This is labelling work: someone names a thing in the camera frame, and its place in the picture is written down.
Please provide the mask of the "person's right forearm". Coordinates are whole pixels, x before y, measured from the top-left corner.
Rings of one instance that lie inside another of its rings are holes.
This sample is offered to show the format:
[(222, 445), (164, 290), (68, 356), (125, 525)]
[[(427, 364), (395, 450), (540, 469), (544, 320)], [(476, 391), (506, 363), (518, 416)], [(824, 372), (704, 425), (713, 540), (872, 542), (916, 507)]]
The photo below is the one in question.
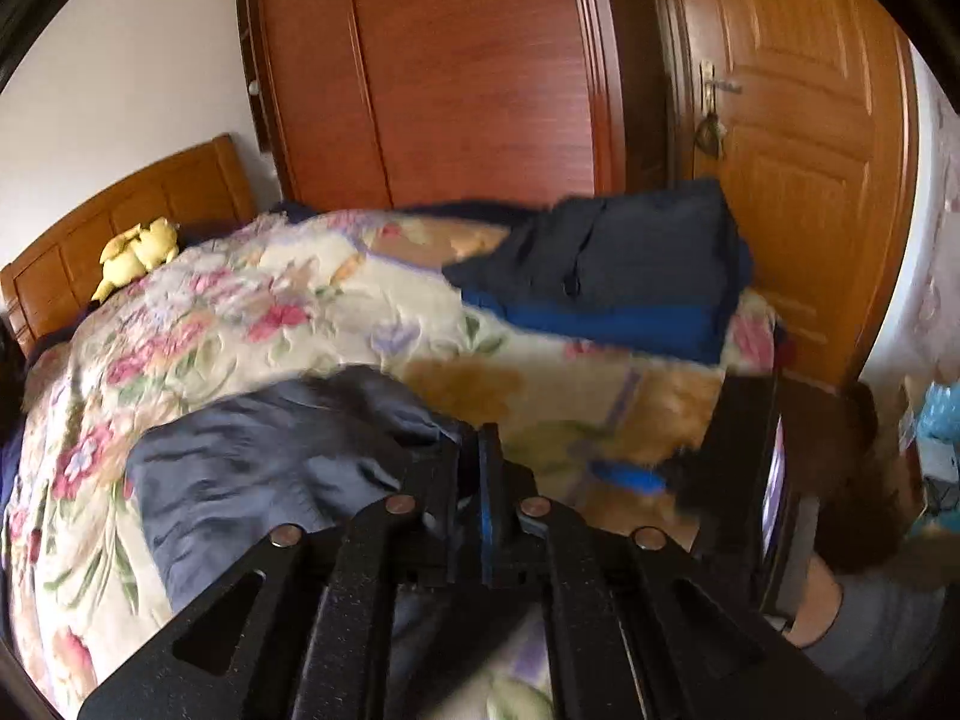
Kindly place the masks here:
[(812, 557), (786, 639), (869, 717), (916, 718), (946, 699), (958, 676), (958, 587), (836, 575)]

